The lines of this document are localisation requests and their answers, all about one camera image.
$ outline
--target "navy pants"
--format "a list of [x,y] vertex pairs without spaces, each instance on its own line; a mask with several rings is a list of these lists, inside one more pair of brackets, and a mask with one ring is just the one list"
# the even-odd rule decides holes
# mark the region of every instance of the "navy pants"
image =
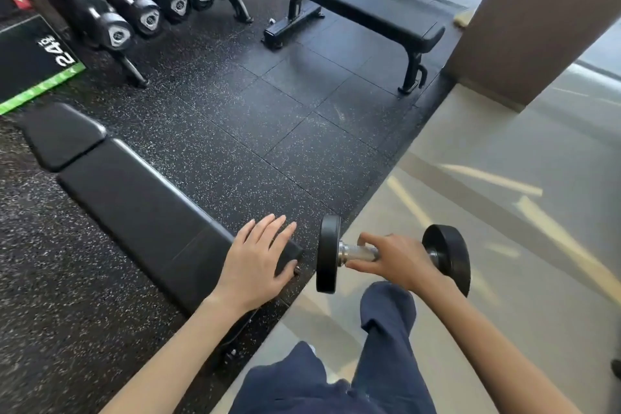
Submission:
[[[300,342],[284,360],[248,372],[230,413],[435,414],[409,342],[415,318],[409,292],[389,282],[370,285],[360,301],[368,336],[351,385],[345,380],[328,384],[321,360]],[[294,409],[301,400],[306,409]]]

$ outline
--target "forearm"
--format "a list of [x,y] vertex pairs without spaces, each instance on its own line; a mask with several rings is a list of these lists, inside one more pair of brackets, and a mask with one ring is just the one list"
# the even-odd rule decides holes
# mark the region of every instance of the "forearm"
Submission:
[[462,349],[501,414],[579,413],[454,284],[439,278],[420,296]]
[[101,414],[170,414],[243,311],[208,297],[183,327],[119,391]]

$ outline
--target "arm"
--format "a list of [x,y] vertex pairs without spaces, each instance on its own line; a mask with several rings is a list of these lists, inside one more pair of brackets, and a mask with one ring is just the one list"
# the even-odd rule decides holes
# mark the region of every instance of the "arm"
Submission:
[[274,277],[278,258],[296,229],[296,223],[291,223],[276,236],[285,219],[276,220],[270,214],[256,226],[253,220],[239,231],[213,292],[101,414],[170,414],[175,410],[237,319],[275,298],[291,280],[296,261]]
[[416,293],[438,316],[474,368],[501,414],[579,414],[579,410],[431,263],[418,241],[363,233],[375,245],[376,262],[347,267],[379,275]]

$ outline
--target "fingers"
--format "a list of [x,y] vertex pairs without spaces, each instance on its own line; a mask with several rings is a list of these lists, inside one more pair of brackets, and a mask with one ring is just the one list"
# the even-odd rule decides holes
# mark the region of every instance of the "fingers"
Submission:
[[297,227],[298,224],[296,222],[292,222],[274,239],[274,243],[269,248],[269,252],[270,254],[273,254],[276,259],[283,253],[284,246],[287,245],[287,242],[291,239],[291,236]]
[[287,220],[287,216],[283,215],[277,220],[272,221],[259,239],[259,245],[265,247],[266,249],[269,247],[271,242],[274,240],[274,236],[278,232],[278,230],[283,226],[284,222]]
[[383,241],[384,237],[370,233],[360,233],[360,236],[358,237],[358,245],[370,244],[375,247],[379,247]]
[[272,214],[268,214],[268,216],[266,216],[261,221],[259,221],[256,224],[256,226],[252,229],[250,236],[248,236],[248,239],[247,239],[248,242],[250,244],[256,244],[257,242],[259,242],[259,239],[263,235],[263,231],[265,231],[265,228],[267,228],[268,225],[272,221],[274,221],[274,218],[275,218],[274,213],[272,213]]
[[237,232],[237,236],[235,236],[235,241],[233,242],[233,244],[235,244],[235,243],[242,243],[242,244],[244,244],[244,242],[246,242],[246,239],[248,238],[248,234],[250,234],[252,228],[254,228],[254,227],[255,227],[255,221],[254,220],[250,220],[245,225],[243,225],[242,229],[240,229]]
[[291,261],[287,263],[283,271],[280,272],[280,275],[274,278],[274,281],[276,282],[280,290],[282,290],[284,288],[284,285],[289,283],[289,280],[293,278],[293,272],[295,271],[296,265],[298,265],[298,261]]
[[380,275],[380,265],[377,262],[348,261],[345,263],[345,266],[348,269],[357,270],[364,274]]

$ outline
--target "adjustable bench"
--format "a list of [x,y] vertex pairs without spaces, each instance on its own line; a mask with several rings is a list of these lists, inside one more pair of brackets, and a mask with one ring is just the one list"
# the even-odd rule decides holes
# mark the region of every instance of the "adjustable bench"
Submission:
[[[22,132],[38,163],[190,316],[213,291],[233,235],[105,128],[63,103],[26,116]],[[299,259],[290,241],[278,269]],[[254,313],[222,340],[235,339]]]
[[289,1],[287,18],[268,26],[263,42],[270,49],[278,49],[291,31],[310,17],[322,17],[322,6],[401,44],[408,53],[408,68],[401,93],[410,93],[427,81],[427,70],[421,65],[422,54],[431,51],[444,34],[444,25],[433,17],[420,13],[403,0],[310,0],[302,9],[302,0]]

